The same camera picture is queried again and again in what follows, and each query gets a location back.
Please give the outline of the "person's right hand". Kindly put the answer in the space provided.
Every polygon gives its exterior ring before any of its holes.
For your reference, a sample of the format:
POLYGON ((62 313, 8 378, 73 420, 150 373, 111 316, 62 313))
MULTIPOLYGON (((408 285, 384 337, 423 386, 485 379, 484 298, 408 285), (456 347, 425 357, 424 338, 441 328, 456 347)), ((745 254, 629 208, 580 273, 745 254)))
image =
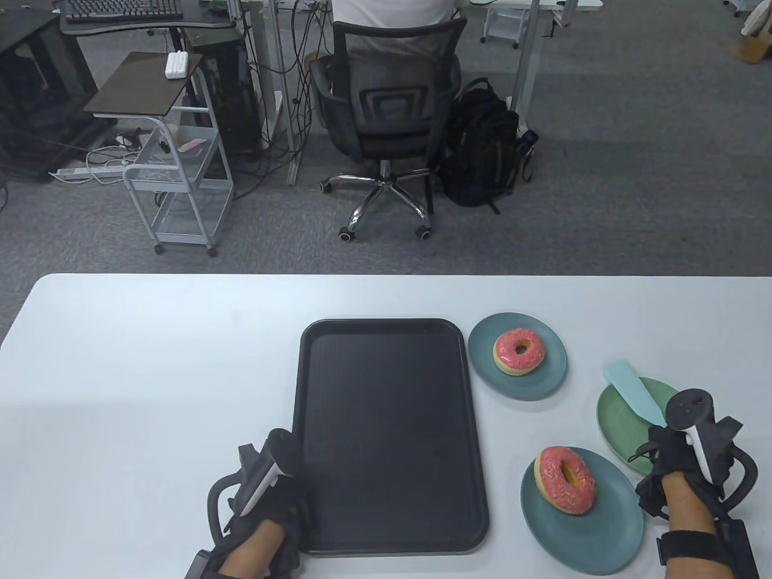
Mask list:
POLYGON ((649 427, 648 441, 628 458, 647 458, 651 463, 651 471, 635 488, 640 507, 650 516, 668 519, 674 507, 666 502, 664 480, 680 473, 713 519, 731 520, 732 510, 758 480, 755 461, 733 442, 741 426, 733 417, 725 417, 719 422, 694 424, 684 431, 649 427))

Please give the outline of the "person's left hand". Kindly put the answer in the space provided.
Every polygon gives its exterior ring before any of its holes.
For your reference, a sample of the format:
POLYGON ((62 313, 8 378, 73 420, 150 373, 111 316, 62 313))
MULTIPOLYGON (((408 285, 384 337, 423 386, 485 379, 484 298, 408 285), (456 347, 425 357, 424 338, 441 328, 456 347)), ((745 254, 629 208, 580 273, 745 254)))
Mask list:
POLYGON ((246 516, 233 515, 218 574, 234 578, 290 578, 300 567, 300 542, 309 511, 300 480, 281 477, 246 516))

